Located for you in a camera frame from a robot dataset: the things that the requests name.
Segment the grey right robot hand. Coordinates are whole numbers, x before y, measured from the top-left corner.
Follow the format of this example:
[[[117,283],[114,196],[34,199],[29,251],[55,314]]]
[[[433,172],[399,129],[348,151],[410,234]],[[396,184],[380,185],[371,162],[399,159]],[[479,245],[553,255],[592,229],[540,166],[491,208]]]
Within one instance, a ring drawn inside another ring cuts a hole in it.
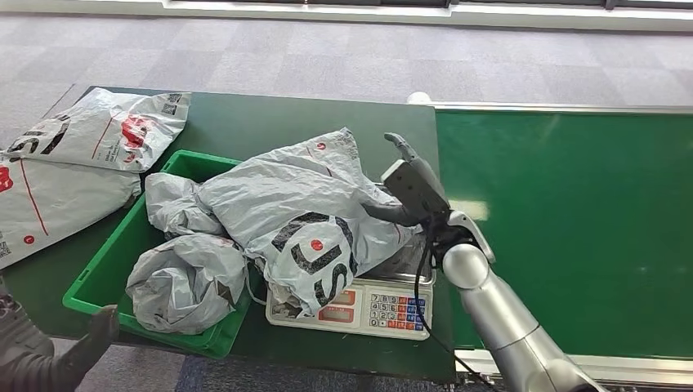
[[[398,203],[362,203],[373,218],[403,226],[448,217],[449,201],[429,162],[418,155],[403,136],[386,133],[401,155],[381,176],[383,185]]]

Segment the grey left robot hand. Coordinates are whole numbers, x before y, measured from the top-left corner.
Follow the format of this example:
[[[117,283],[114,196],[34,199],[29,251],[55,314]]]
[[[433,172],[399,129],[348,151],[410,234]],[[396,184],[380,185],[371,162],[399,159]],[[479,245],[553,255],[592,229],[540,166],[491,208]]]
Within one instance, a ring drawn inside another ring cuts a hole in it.
[[[118,306],[92,315],[88,333],[63,354],[1,285],[1,390],[74,391],[119,334]]]

